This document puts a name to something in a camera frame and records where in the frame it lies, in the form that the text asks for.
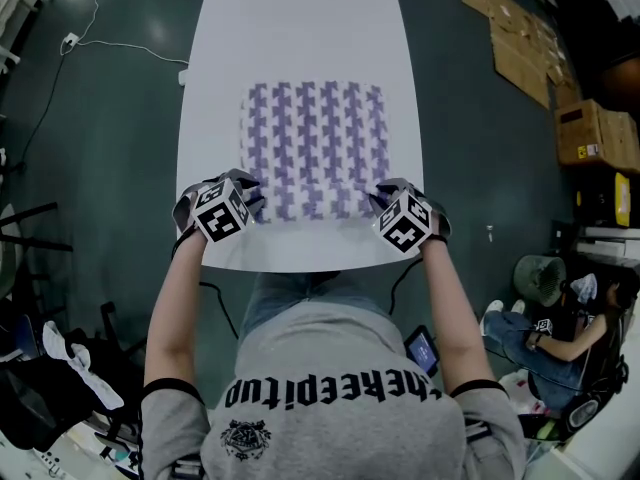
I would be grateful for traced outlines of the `person's grey sweatshirt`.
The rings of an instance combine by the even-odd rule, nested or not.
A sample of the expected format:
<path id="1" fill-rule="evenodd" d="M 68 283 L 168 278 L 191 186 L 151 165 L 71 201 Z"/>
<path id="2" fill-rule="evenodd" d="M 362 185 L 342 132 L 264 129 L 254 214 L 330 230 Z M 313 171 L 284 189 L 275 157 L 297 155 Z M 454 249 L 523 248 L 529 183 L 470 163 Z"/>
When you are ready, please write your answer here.
<path id="1" fill-rule="evenodd" d="M 215 409 L 163 379 L 141 420 L 144 480 L 520 480 L 526 468 L 499 383 L 446 394 L 387 318 L 326 302 L 253 330 Z"/>

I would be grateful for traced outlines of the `cluttered white desk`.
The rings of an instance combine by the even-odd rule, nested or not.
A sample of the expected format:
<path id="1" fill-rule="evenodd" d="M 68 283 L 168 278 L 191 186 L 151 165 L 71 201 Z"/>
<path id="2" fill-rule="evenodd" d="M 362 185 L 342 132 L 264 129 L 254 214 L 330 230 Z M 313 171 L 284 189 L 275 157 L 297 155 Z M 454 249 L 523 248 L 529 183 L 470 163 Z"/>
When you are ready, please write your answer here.
<path id="1" fill-rule="evenodd" d="M 65 432 L 46 452 L 22 450 L 0 431 L 0 480 L 131 480 L 111 460 L 94 429 L 82 422 Z"/>

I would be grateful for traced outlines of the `white plastic bag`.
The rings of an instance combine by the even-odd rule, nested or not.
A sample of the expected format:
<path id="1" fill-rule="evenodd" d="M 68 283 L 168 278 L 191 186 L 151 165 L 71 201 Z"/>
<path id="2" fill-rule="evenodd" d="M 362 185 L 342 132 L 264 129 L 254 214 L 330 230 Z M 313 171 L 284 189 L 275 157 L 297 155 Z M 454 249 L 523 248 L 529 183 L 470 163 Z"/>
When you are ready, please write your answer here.
<path id="1" fill-rule="evenodd" d="M 518 415 L 544 414 L 546 406 L 531 391 L 529 372 L 520 369 L 504 375 L 499 383 L 507 392 L 510 403 Z"/>

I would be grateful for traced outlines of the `stack of white flat boxes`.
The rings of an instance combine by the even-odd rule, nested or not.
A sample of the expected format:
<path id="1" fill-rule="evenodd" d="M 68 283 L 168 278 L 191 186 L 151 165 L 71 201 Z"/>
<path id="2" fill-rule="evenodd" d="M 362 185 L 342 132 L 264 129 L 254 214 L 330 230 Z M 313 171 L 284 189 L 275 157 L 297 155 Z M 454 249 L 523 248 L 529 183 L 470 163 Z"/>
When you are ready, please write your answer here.
<path id="1" fill-rule="evenodd" d="M 608 255 L 640 259 L 640 228 L 585 227 L 581 240 Z"/>

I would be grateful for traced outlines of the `brown round stool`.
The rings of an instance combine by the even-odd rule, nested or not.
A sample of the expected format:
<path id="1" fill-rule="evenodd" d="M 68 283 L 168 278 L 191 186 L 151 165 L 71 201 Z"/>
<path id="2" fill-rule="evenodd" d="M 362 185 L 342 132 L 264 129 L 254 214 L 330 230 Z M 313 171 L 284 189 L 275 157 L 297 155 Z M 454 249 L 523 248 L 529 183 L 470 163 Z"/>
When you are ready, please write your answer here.
<path id="1" fill-rule="evenodd" d="M 605 70 L 601 81 L 607 108 L 640 114 L 640 56 Z"/>

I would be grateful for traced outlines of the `person's right forearm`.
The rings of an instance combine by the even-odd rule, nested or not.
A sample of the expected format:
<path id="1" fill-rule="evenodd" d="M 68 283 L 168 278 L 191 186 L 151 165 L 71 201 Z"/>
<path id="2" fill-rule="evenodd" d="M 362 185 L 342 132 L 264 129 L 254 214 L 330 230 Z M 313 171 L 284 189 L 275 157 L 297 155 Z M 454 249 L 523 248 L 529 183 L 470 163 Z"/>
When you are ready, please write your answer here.
<path id="1" fill-rule="evenodd" d="M 428 284 L 434 330 L 442 363 L 442 379 L 451 394 L 463 384 L 495 379 L 480 328 L 451 260 L 439 240 L 440 215 L 431 217 L 434 235 L 420 245 Z"/>

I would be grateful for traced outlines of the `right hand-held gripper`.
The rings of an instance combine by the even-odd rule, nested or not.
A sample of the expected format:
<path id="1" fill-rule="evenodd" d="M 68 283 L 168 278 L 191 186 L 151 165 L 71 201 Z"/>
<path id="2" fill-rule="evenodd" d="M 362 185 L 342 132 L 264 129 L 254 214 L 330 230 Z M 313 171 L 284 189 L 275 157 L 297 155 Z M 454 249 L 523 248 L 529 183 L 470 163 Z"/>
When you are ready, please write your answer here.
<path id="1" fill-rule="evenodd" d="M 427 240 L 448 242 L 451 224 L 444 208 L 405 178 L 376 185 L 384 194 L 368 195 L 376 235 L 401 255 L 417 255 Z"/>

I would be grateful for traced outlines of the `large black appliance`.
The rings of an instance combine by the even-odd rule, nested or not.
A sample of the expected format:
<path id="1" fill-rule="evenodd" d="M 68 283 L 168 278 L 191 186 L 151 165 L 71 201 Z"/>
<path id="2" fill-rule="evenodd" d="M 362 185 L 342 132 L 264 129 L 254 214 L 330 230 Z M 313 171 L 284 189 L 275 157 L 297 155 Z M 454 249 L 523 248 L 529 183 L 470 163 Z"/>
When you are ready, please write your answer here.
<path id="1" fill-rule="evenodd" d="M 575 269 L 582 274 L 593 273 L 599 282 L 635 278 L 640 280 L 640 263 L 598 254 L 575 255 Z"/>

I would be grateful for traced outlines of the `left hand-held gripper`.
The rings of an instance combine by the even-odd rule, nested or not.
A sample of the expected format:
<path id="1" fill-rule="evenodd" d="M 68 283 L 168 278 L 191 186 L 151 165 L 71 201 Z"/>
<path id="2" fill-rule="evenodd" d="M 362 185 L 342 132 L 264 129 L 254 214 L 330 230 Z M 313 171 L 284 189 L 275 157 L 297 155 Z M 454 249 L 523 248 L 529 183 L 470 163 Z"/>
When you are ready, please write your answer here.
<path id="1" fill-rule="evenodd" d="M 245 202 L 243 192 L 259 186 L 251 174 L 234 168 L 187 187 L 172 211 L 180 237 L 199 229 L 208 241 L 217 243 L 243 232 L 251 218 L 258 220 L 266 203 L 262 195 Z"/>

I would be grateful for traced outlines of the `black office chair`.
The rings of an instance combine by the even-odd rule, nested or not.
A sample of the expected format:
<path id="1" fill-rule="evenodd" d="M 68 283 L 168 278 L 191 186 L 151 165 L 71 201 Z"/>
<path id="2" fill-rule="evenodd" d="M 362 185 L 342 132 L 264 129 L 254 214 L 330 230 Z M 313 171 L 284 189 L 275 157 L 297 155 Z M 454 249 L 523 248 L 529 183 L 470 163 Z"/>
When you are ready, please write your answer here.
<path id="1" fill-rule="evenodd" d="M 65 334 L 85 345 L 94 373 L 124 400 L 124 406 L 107 410 L 94 392 L 65 362 L 46 354 L 0 366 L 0 431 L 14 446 L 46 452 L 78 423 L 87 423 L 105 445 L 134 447 L 140 432 L 139 406 L 143 371 L 136 354 L 144 339 L 121 346 L 111 322 L 115 305 L 100 307 L 104 331 L 88 336 L 81 329 Z"/>

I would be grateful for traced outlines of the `black yellow case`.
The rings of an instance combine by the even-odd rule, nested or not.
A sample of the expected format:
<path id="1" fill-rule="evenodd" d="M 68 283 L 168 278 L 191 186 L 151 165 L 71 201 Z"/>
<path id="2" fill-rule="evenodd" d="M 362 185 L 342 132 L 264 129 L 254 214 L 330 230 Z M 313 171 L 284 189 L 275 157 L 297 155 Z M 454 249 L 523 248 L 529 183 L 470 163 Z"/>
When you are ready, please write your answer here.
<path id="1" fill-rule="evenodd" d="M 617 171 L 580 175 L 575 184 L 575 218 L 583 226 L 628 228 L 631 179 Z"/>

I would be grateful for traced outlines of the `small black box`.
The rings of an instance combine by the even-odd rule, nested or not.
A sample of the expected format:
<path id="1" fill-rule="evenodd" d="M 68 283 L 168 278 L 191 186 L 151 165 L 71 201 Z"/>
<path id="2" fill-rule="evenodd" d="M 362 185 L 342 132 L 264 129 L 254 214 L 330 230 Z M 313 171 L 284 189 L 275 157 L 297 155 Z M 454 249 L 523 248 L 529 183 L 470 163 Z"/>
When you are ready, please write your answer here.
<path id="1" fill-rule="evenodd" d="M 566 254 L 574 249 L 582 227 L 576 222 L 551 221 L 550 249 L 554 254 Z"/>

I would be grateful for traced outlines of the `round mesh waste bin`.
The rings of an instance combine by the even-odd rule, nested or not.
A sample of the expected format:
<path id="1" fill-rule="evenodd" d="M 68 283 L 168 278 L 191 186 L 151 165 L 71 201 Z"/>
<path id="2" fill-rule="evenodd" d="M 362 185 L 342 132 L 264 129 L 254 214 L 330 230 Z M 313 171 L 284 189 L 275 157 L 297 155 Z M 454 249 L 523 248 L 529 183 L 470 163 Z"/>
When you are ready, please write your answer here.
<path id="1" fill-rule="evenodd" d="M 561 298 L 565 282 L 566 265 L 557 256 L 525 255 L 514 267 L 515 290 L 543 307 L 551 307 Z"/>

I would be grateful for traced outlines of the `purple white patterned towel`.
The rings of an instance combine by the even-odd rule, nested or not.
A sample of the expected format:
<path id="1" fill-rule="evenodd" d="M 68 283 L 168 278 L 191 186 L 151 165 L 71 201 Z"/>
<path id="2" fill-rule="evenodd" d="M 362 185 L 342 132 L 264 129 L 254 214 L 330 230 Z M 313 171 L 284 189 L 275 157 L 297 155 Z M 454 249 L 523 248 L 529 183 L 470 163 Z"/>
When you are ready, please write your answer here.
<path id="1" fill-rule="evenodd" d="M 355 81 L 258 82 L 240 103 L 240 167 L 258 180 L 256 221 L 369 219 L 390 176 L 382 89 Z"/>

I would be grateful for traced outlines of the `brown cardboard box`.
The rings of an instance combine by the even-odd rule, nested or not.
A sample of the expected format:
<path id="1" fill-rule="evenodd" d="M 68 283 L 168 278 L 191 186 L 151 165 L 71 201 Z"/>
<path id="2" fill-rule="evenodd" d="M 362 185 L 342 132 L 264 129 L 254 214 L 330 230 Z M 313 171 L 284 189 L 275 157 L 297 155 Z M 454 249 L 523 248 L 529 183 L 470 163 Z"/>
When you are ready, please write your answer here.
<path id="1" fill-rule="evenodd" d="M 606 166 L 640 174 L 636 121 L 589 99 L 555 112 L 556 150 L 561 166 Z"/>

